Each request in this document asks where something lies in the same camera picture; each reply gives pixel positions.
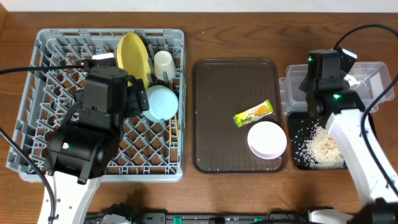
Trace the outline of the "white small plate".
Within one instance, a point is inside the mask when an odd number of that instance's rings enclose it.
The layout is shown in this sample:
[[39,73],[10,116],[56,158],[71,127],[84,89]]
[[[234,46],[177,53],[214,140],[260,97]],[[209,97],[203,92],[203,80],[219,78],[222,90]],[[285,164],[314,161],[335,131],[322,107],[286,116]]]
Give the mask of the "white small plate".
[[271,160],[281,156],[287,147],[287,136],[276,123],[262,121],[248,131],[248,146],[261,159]]

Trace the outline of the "light blue bowl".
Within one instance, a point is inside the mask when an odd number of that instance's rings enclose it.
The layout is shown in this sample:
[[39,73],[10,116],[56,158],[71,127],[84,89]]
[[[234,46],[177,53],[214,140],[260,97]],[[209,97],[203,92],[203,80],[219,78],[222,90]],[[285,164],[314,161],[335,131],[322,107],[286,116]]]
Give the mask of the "light blue bowl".
[[163,85],[156,85],[146,90],[149,109],[144,116],[152,122],[167,121],[173,118],[178,111],[176,94]]

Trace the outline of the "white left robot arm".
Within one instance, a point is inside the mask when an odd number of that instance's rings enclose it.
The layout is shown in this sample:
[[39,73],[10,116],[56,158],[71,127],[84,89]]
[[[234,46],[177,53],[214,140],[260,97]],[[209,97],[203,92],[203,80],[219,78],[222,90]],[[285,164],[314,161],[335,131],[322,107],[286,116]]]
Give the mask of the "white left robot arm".
[[47,143],[45,193],[39,223],[83,223],[105,168],[119,149],[126,119],[149,109],[141,79],[115,58],[84,60],[83,89]]

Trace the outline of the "yellow plate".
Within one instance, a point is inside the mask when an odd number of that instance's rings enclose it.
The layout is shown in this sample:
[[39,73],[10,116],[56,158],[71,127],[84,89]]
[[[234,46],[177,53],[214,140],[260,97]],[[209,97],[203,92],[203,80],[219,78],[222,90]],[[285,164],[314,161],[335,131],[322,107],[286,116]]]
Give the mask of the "yellow plate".
[[124,69],[136,79],[142,79],[144,88],[148,89],[150,82],[147,74],[151,73],[149,55],[141,38],[135,33],[127,33],[118,43],[118,67]]

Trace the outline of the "Apollo snack wrapper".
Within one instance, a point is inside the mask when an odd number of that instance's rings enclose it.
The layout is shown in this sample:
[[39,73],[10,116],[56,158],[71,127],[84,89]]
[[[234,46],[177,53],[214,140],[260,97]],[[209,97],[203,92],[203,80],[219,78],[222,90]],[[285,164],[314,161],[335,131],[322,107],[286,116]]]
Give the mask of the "Apollo snack wrapper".
[[233,120],[237,127],[260,120],[262,117],[272,114],[274,109],[269,100],[233,116]]

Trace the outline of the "cream cup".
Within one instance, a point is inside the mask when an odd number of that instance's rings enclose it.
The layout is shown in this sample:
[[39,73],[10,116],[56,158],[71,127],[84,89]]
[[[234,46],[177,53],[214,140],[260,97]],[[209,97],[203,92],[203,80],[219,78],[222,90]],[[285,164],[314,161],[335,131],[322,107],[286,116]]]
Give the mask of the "cream cup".
[[167,73],[167,79],[173,79],[177,74],[172,54],[166,50],[158,51],[154,56],[154,71],[158,79],[164,81],[164,72]]

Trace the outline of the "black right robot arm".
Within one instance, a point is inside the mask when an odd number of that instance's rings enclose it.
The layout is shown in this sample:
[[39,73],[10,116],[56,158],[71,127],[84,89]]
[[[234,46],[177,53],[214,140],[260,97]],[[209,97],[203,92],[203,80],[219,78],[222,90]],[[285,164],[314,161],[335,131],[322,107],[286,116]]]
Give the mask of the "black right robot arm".
[[345,76],[357,56],[345,49],[312,50],[300,89],[310,116],[324,121],[354,181],[361,202],[356,215],[332,208],[308,213],[309,223],[397,223],[397,172],[374,135],[366,108]]

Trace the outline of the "white tissue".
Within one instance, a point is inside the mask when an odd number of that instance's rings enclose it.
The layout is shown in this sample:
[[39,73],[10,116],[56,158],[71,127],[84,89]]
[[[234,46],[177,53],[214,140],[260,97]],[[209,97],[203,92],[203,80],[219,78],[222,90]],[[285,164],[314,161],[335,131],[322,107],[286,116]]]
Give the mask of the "white tissue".
[[346,75],[344,80],[349,83],[349,90],[355,90],[361,85],[361,82],[352,75]]

